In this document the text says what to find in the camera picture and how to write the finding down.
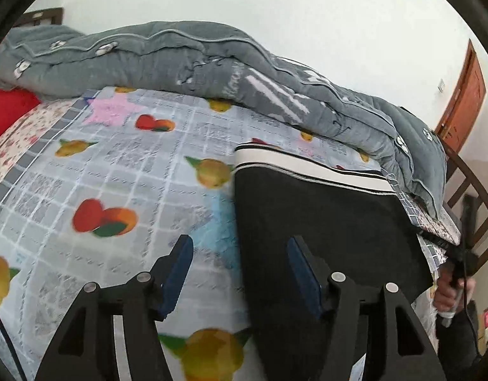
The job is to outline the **person right hand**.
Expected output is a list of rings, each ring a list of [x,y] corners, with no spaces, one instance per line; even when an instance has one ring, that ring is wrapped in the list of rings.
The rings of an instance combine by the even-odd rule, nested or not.
[[[467,308],[470,314],[476,314],[476,303],[473,300],[476,289],[476,280],[474,277],[468,277],[466,281],[458,280],[458,286],[454,288],[452,282],[453,265],[451,262],[444,263],[439,268],[439,278],[437,280],[437,289],[434,293],[433,306],[438,313],[448,313],[452,309],[461,312],[464,309],[464,296],[458,297],[458,293],[466,288]]]

